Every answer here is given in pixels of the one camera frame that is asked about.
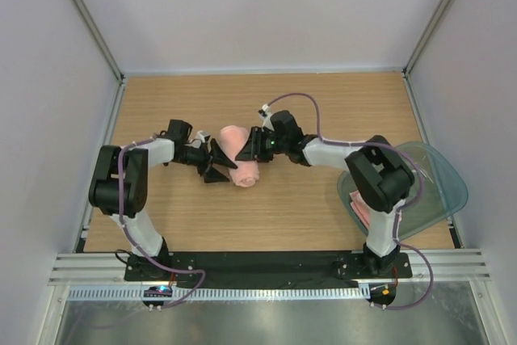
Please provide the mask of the pink rabbit pattern towel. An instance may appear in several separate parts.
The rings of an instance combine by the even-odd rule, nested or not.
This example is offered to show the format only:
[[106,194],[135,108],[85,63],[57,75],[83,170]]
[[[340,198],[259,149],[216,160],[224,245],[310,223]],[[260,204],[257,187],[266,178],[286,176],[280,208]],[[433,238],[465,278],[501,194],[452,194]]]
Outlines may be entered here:
[[354,211],[355,215],[358,217],[360,222],[366,229],[369,229],[370,226],[370,208],[364,202],[362,196],[359,191],[353,191],[350,194],[350,206]]

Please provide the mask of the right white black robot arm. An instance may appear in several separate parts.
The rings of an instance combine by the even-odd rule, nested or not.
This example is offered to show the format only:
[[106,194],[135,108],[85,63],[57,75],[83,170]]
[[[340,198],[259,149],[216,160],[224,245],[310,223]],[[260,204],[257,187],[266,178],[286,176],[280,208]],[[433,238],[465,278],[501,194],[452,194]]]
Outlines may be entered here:
[[368,206],[364,268],[375,277],[389,273],[400,252],[401,210],[415,177],[387,140],[374,136],[368,141],[352,143],[329,141],[301,130],[282,132],[253,127],[235,159],[269,162],[277,154],[284,154],[291,162],[302,166],[328,166],[349,173]]

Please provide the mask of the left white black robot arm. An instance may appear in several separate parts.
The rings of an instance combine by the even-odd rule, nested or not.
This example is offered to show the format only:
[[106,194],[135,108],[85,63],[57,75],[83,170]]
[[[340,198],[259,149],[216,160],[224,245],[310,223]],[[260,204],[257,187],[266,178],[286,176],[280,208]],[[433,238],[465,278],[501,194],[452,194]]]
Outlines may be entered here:
[[213,139],[151,137],[125,146],[102,146],[88,193],[91,206],[120,227],[130,242],[132,255],[144,259],[143,271],[153,280],[163,280],[175,272],[166,240],[154,228],[145,209],[149,170],[170,163],[195,167],[205,183],[229,181],[216,165],[237,168]]

